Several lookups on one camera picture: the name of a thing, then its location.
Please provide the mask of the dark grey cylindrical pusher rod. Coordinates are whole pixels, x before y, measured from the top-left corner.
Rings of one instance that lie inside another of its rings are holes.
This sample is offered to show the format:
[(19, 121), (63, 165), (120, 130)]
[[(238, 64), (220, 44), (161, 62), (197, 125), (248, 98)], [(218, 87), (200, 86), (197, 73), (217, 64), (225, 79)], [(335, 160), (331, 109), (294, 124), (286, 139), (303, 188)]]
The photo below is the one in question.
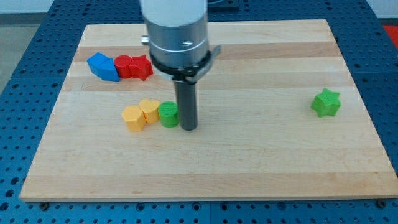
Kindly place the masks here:
[(174, 82), (174, 87), (180, 126), (186, 131), (192, 131), (198, 126), (196, 86), (185, 82)]

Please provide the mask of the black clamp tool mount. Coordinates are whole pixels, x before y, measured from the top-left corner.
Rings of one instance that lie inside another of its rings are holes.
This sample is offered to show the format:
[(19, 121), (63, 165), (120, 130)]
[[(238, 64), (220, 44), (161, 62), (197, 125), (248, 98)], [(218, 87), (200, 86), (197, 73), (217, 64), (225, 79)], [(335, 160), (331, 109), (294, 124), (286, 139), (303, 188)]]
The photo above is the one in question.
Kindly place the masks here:
[(191, 67), (173, 68), (161, 64), (150, 53), (150, 59), (153, 66), (159, 71), (160, 75), (166, 80), (175, 82), (185, 82), (188, 84), (196, 84), (206, 73), (208, 73), (215, 61), (215, 58), (221, 53), (221, 45), (214, 47), (212, 51), (207, 51), (205, 57)]

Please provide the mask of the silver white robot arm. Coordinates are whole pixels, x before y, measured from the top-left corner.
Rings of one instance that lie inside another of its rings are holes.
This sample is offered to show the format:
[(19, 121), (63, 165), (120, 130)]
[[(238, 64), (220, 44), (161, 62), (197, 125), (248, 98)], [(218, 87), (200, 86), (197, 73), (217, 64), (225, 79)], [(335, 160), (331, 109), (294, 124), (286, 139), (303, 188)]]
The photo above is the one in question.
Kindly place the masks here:
[(140, 0), (154, 67), (174, 82), (180, 126), (198, 126), (196, 83), (211, 69), (221, 51), (209, 49), (206, 0)]

